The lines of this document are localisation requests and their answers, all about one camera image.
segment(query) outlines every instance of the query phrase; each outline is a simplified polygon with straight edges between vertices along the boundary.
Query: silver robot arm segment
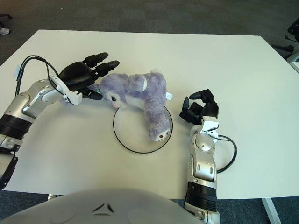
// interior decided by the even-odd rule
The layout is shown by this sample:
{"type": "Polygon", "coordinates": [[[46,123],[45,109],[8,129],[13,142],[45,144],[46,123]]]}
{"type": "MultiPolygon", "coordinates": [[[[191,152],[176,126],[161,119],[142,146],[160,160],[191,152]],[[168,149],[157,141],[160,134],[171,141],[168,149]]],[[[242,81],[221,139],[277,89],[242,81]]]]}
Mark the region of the silver robot arm segment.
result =
{"type": "Polygon", "coordinates": [[[3,189],[18,161],[15,153],[36,117],[50,104],[61,99],[48,79],[35,82],[27,91],[17,95],[0,119],[0,178],[3,189]]]}
{"type": "Polygon", "coordinates": [[[220,215],[216,208],[217,169],[213,159],[215,142],[209,136],[218,134],[216,131],[204,130],[203,126],[195,125],[190,133],[188,186],[184,208],[206,224],[218,224],[220,215]]]}

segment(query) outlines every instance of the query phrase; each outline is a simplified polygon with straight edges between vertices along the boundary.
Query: gray triangle logo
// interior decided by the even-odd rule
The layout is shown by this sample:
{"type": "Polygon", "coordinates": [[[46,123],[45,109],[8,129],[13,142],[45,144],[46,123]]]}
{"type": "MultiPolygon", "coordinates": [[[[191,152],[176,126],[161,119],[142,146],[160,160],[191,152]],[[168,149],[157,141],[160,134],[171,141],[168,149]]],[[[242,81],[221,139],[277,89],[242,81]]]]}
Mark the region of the gray triangle logo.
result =
{"type": "Polygon", "coordinates": [[[99,207],[97,207],[95,210],[92,211],[93,216],[111,216],[113,215],[114,211],[110,204],[103,203],[99,207]]]}

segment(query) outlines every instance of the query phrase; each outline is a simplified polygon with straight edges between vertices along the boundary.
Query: black circle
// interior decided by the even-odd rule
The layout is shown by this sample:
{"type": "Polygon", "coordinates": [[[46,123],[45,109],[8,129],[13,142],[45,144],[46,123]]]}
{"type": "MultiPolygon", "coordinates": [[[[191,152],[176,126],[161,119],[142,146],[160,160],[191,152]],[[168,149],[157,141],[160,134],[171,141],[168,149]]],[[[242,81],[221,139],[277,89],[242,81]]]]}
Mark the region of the black circle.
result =
{"type": "Polygon", "coordinates": [[[131,152],[133,152],[133,153],[139,153],[139,154],[149,154],[149,153],[153,153],[153,152],[155,152],[155,151],[161,149],[163,146],[165,146],[166,143],[169,141],[171,135],[172,135],[173,122],[172,122],[172,117],[171,117],[170,112],[168,111],[168,109],[167,109],[166,107],[164,107],[164,108],[165,108],[165,109],[167,110],[167,112],[169,113],[169,116],[170,116],[170,119],[171,119],[171,132],[170,132],[170,136],[169,136],[168,140],[167,140],[167,141],[166,141],[160,148],[157,148],[156,150],[151,151],[151,152],[141,153],[141,152],[136,152],[136,151],[134,151],[134,150],[132,150],[132,149],[126,147],[126,146],[119,140],[119,138],[117,137],[116,132],[115,132],[115,128],[114,128],[114,120],[115,120],[115,116],[116,116],[116,114],[117,114],[117,112],[118,112],[118,110],[119,110],[119,108],[118,108],[118,109],[116,110],[115,114],[114,114],[114,117],[113,117],[113,131],[114,131],[114,134],[115,134],[117,140],[119,141],[119,143],[121,143],[121,145],[124,146],[127,150],[129,150],[129,151],[131,151],[131,152]]]}

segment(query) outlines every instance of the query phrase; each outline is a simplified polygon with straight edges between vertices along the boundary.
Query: purple stuffed animal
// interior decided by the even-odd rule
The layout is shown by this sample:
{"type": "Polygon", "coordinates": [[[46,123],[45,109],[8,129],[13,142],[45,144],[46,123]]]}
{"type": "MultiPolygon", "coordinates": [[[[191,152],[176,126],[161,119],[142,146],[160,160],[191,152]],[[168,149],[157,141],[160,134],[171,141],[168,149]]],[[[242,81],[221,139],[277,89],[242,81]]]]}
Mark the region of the purple stuffed animal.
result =
{"type": "Polygon", "coordinates": [[[100,89],[103,98],[115,108],[133,105],[143,109],[152,140],[161,141],[169,134],[170,121],[164,108],[166,80],[157,70],[145,75],[107,75],[90,89],[100,89]]]}

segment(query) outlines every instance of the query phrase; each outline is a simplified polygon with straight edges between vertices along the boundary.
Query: white tag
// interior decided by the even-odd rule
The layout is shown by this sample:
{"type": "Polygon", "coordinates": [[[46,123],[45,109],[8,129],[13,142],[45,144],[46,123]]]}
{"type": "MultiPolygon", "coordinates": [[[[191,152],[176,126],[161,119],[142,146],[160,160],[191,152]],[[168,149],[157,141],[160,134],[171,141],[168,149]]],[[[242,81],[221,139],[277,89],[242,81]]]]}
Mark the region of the white tag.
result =
{"type": "Polygon", "coordinates": [[[19,70],[20,70],[20,65],[18,64],[17,67],[15,68],[14,72],[13,72],[13,77],[17,78],[18,74],[19,74],[19,70]]]}
{"type": "Polygon", "coordinates": [[[166,93],[166,99],[171,100],[172,99],[172,94],[167,92],[166,93]]]}

